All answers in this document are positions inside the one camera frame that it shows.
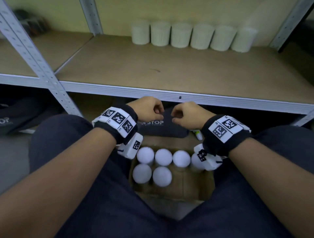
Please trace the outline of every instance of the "dark pants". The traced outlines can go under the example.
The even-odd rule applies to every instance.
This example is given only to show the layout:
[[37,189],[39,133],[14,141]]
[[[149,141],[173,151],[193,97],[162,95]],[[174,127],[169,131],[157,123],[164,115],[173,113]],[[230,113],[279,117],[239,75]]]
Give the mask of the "dark pants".
[[[31,172],[91,129],[88,121],[73,115],[44,121],[32,137]],[[255,139],[314,173],[312,131],[280,126],[263,131]],[[229,159],[214,173],[216,189],[212,197],[171,225],[129,186],[129,165],[129,160],[113,152],[56,237],[292,237]]]

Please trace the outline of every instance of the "open cardboard box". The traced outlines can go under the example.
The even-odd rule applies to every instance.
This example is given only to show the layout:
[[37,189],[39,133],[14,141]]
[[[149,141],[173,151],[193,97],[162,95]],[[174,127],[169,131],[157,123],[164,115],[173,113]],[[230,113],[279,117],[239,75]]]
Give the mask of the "open cardboard box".
[[[172,152],[178,150],[185,150],[192,155],[194,146],[200,144],[193,133],[185,138],[170,138],[170,137],[156,137],[144,136],[141,147],[149,146],[154,152],[158,149],[165,148]],[[176,170],[172,163],[168,166],[172,172],[172,182],[167,187],[157,187],[153,184],[152,178],[147,185],[139,185],[135,183],[132,178],[134,167],[138,164],[135,158],[132,161],[129,183],[134,191],[144,200],[150,198],[170,199],[178,202],[189,202],[194,204],[201,204],[203,201],[210,198],[215,189],[214,176],[212,171],[203,171],[199,174],[193,173],[187,168],[184,172]]]

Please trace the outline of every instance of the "white plastic container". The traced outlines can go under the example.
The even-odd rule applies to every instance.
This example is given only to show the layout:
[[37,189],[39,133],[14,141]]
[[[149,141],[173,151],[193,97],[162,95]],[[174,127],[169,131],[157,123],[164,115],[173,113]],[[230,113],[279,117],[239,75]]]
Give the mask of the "white plastic container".
[[152,170],[146,164],[139,164],[133,169],[132,177],[138,184],[148,183],[152,177]]
[[149,39],[149,21],[139,19],[132,23],[132,42],[137,45],[145,45],[150,42]]
[[210,48],[217,51],[228,50],[236,35],[236,32],[237,30],[232,26],[218,26],[210,43]]
[[171,171],[163,166],[156,168],[153,172],[153,181],[159,187],[167,187],[172,181]]
[[190,169],[194,173],[200,173],[205,169],[202,161],[199,159],[196,153],[192,155]]
[[172,153],[167,149],[159,149],[155,154],[157,166],[168,166],[172,162]]
[[179,171],[185,171],[191,162],[191,156],[184,150],[178,150],[173,154],[173,163]]
[[240,29],[235,36],[231,49],[241,53],[249,52],[257,34],[258,30],[253,28],[245,27]]
[[198,50],[205,50],[213,37],[215,28],[209,24],[198,23],[193,27],[191,47]]
[[150,24],[151,43],[155,46],[169,44],[171,24],[167,21],[155,21]]
[[136,154],[137,160],[142,164],[153,165],[155,153],[150,147],[142,147]]
[[186,22],[178,22],[171,27],[171,45],[177,48],[185,48],[190,43],[193,25]]

